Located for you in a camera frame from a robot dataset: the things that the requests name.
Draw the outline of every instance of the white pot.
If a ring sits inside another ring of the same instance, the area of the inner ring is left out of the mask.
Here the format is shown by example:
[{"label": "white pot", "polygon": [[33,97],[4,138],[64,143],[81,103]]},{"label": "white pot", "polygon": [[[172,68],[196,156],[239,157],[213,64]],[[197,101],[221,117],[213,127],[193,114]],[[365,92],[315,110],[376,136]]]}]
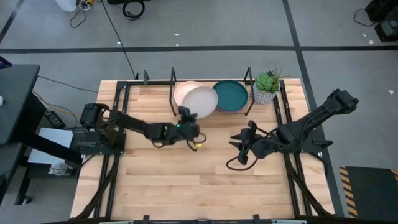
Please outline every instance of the white pot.
[{"label": "white pot", "polygon": [[272,100],[274,99],[274,97],[276,95],[278,95],[278,91],[276,91],[275,93],[269,93],[269,92],[266,92],[263,90],[259,90],[257,88],[256,83],[253,84],[253,90],[254,90],[254,101],[259,104],[268,104],[268,103],[272,102]]}]

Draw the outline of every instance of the teal plate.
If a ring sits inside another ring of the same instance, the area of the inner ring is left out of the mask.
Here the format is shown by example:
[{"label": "teal plate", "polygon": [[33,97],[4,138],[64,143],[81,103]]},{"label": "teal plate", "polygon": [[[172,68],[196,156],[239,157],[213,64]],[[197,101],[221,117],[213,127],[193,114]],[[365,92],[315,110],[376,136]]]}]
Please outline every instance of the teal plate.
[{"label": "teal plate", "polygon": [[237,81],[223,80],[213,87],[218,95],[217,108],[222,111],[238,111],[248,102],[248,91]]}]

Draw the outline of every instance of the wooden tabletop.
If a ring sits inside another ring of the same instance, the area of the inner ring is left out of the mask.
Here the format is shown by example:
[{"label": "wooden tabletop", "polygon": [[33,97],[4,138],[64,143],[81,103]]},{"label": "wooden tabletop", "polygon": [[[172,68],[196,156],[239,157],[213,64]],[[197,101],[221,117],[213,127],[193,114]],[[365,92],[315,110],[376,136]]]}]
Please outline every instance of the wooden tabletop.
[{"label": "wooden tabletop", "polygon": [[[98,103],[112,106],[116,82],[101,82]],[[208,86],[215,83],[203,82]],[[299,79],[285,79],[285,84],[295,121],[308,113],[305,95]],[[283,108],[282,97],[279,99]],[[254,214],[260,214],[261,218],[293,218],[281,153],[259,160],[252,169],[244,172],[232,171],[225,166],[227,160],[238,155],[238,150],[228,144],[229,137],[239,134],[249,120],[254,120],[265,130],[277,127],[272,103],[254,104],[248,116],[244,115],[246,108],[244,110],[233,114],[214,112],[198,120],[201,132],[208,139],[197,152],[191,151],[185,142],[156,149],[141,134],[127,131],[112,220],[142,220],[144,215],[150,215],[151,220],[250,219]],[[149,123],[176,123],[179,119],[170,109],[169,86],[133,86],[127,113]],[[308,154],[302,154],[301,158],[308,188],[326,210],[334,213],[322,163]],[[250,152],[248,164],[253,160]],[[71,217],[78,215],[96,192],[102,161],[103,156],[95,156],[82,168]],[[231,165],[242,167],[236,161]],[[302,196],[299,190],[297,192],[300,211],[304,214]],[[106,192],[102,215],[107,196]]]}]

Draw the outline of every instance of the pink plate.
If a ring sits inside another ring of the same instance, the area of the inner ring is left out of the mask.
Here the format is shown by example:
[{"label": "pink plate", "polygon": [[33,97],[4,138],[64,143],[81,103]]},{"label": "pink plate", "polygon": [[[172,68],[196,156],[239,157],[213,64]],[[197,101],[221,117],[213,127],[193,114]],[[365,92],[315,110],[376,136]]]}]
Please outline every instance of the pink plate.
[{"label": "pink plate", "polygon": [[174,101],[177,105],[181,106],[182,101],[184,100],[185,96],[194,88],[198,88],[199,86],[203,86],[200,82],[195,81],[186,81],[180,83],[174,90]]}]

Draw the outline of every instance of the stacked plates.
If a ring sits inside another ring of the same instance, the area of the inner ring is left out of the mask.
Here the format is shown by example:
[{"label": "stacked plates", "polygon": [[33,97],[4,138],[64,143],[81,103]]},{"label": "stacked plates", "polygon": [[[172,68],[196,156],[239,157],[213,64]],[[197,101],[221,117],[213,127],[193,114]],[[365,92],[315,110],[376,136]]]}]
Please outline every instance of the stacked plates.
[{"label": "stacked plates", "polygon": [[186,81],[175,88],[174,101],[179,106],[189,108],[191,114],[197,113],[199,119],[207,117],[216,108],[227,113],[241,110],[248,102],[248,92],[234,80],[220,81],[213,88]]},{"label": "stacked plates", "polygon": [[212,88],[199,82],[187,81],[174,90],[174,101],[179,106],[189,108],[191,114],[198,114],[197,119],[209,116],[217,107],[218,97]]}]

